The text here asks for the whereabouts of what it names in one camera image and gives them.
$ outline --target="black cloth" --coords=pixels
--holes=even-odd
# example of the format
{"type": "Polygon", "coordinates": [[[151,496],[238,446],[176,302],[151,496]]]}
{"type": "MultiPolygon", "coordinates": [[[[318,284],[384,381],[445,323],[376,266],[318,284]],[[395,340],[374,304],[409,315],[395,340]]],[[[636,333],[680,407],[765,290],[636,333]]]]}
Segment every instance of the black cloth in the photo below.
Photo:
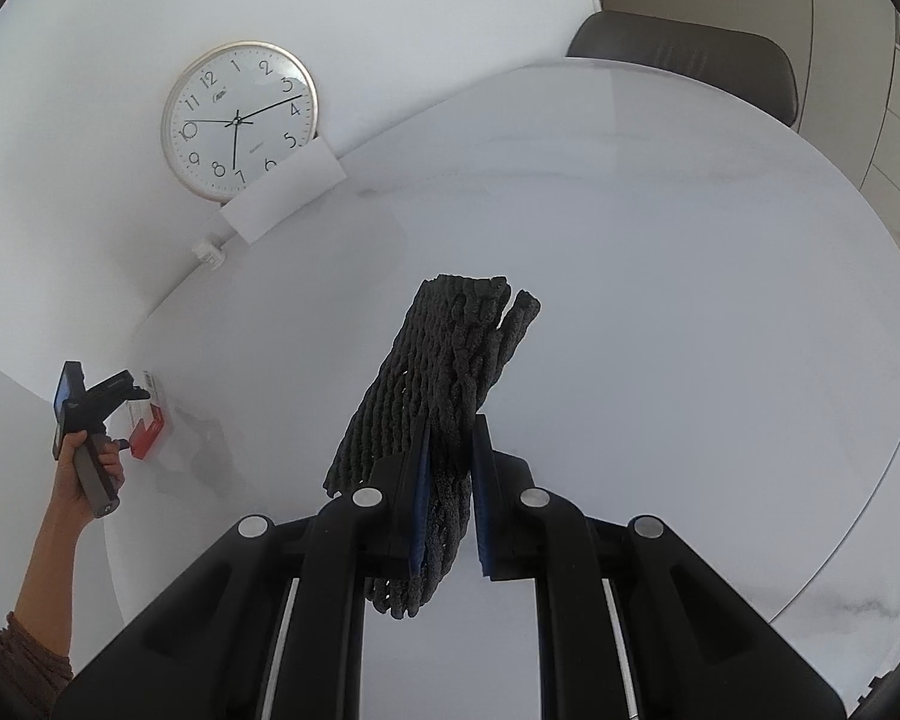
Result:
{"type": "Polygon", "coordinates": [[[423,567],[410,581],[367,582],[367,599],[381,613],[415,616],[453,565],[470,519],[467,447],[477,409],[540,310],[521,290],[504,317],[510,297],[504,276],[424,281],[327,472],[328,495],[352,493],[367,483],[375,461],[410,450],[418,415],[428,420],[431,494],[423,567]]]}

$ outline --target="round table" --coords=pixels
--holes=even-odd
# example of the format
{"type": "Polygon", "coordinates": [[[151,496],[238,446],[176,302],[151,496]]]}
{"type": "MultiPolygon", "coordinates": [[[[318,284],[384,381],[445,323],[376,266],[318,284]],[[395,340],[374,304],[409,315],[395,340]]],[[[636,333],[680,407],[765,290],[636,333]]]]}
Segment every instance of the round table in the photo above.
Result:
{"type": "MultiPolygon", "coordinates": [[[[106,520],[131,618],[244,514],[322,481],[420,282],[505,275],[543,309],[488,396],[496,448],[585,514],[665,519],[766,618],[900,444],[900,254],[797,134],[716,89],[560,60],[492,77],[341,159],[149,317],[168,428],[106,520]]],[[[365,717],[538,713],[528,583],[471,533],[413,620],[367,613],[365,717]]]]}

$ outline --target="white wall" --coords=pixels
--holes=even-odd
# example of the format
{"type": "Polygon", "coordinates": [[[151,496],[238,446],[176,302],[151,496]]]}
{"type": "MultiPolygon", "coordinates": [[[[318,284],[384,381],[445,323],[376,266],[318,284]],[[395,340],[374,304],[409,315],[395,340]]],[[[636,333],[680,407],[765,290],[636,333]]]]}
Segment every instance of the white wall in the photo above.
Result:
{"type": "Polygon", "coordinates": [[[349,151],[472,82],[562,56],[595,0],[9,0],[0,12],[0,369],[52,391],[112,370],[194,266],[216,210],[176,181],[160,116],[193,59],[268,40],[308,66],[349,151]],[[84,298],[85,311],[69,301],[84,298]]]}
{"type": "MultiPolygon", "coordinates": [[[[0,372],[0,627],[16,603],[53,483],[50,404],[0,372]]],[[[93,523],[77,548],[74,643],[81,668],[122,629],[103,527],[93,523]]]]}

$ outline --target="brown sleeve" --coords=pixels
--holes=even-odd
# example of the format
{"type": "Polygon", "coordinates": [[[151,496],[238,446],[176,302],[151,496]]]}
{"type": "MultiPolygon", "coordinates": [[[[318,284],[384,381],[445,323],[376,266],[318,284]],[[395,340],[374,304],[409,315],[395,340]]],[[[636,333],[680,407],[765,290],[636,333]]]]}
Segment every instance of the brown sleeve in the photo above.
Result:
{"type": "Polygon", "coordinates": [[[12,685],[46,717],[63,688],[74,678],[70,659],[53,654],[7,615],[7,627],[0,631],[0,666],[12,685]]]}

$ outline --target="metal screw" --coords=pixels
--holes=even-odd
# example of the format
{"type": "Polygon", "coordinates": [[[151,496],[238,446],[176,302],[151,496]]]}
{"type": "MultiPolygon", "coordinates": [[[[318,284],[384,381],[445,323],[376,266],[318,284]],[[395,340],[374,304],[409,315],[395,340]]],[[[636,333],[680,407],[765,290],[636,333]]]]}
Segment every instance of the metal screw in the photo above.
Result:
{"type": "Polygon", "coordinates": [[[550,502],[550,494],[540,488],[527,488],[520,493],[520,503],[531,509],[542,509],[550,502]]]}
{"type": "Polygon", "coordinates": [[[237,533],[240,533],[244,538],[257,538],[257,536],[263,536],[267,528],[269,528],[269,524],[266,522],[266,519],[252,514],[250,517],[244,517],[240,520],[240,524],[237,526],[237,533]]]}
{"type": "Polygon", "coordinates": [[[634,531],[637,536],[643,536],[643,538],[660,538],[666,528],[656,517],[640,517],[634,522],[634,531]]]}
{"type": "Polygon", "coordinates": [[[363,509],[372,509],[384,499],[384,493],[377,488],[360,488],[353,493],[353,502],[363,509]]]}

